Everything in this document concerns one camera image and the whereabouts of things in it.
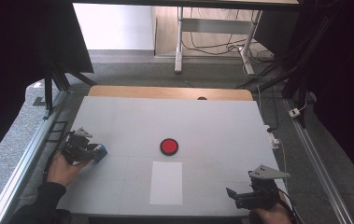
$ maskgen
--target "red circle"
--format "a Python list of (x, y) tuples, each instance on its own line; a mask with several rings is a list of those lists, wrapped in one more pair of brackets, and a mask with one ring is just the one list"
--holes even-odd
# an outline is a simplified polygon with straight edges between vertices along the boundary
[(167, 138), (160, 144), (160, 149), (162, 153), (167, 156), (172, 156), (177, 153), (178, 144), (177, 141), (172, 138)]

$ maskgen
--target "white wall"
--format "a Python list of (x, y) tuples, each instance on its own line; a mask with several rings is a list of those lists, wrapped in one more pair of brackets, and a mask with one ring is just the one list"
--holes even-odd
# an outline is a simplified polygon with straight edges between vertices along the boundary
[(74, 4), (87, 49), (154, 49), (152, 7)]

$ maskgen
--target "black sleeve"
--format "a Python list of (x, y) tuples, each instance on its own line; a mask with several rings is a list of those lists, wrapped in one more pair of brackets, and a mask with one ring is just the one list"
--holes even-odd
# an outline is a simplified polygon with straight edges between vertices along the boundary
[(11, 218), (14, 223), (55, 223), (57, 220), (56, 207), (66, 193), (63, 185), (45, 183), (37, 188), (36, 201), (31, 205), (24, 205)]

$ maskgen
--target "table leg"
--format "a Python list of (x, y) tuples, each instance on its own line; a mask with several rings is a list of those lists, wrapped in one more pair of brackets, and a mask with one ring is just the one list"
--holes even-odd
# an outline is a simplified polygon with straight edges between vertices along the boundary
[(177, 52), (176, 52), (176, 67), (175, 73), (182, 72), (182, 21), (183, 21), (183, 7), (177, 8)]
[(253, 18), (251, 28), (250, 28), (248, 36), (247, 36), (247, 42), (242, 49), (240, 48), (240, 55), (243, 58), (244, 67), (246, 68), (247, 74), (249, 76), (253, 76), (255, 73), (254, 73), (254, 71), (252, 69), (252, 65), (249, 61), (248, 51), (249, 51), (250, 43), (252, 41), (253, 34), (255, 33), (255, 30), (256, 30), (256, 26), (258, 25), (258, 20), (259, 20), (259, 17), (261, 16), (261, 13), (262, 13), (261, 10), (256, 11), (256, 15)]

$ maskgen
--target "wooden board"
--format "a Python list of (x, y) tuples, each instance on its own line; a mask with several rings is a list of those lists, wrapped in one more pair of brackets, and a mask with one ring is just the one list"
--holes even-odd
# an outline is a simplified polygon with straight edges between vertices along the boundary
[(133, 87), (133, 86), (93, 86), (89, 96), (134, 97), (153, 99), (197, 99), (252, 101), (247, 90), (195, 89), (167, 87)]

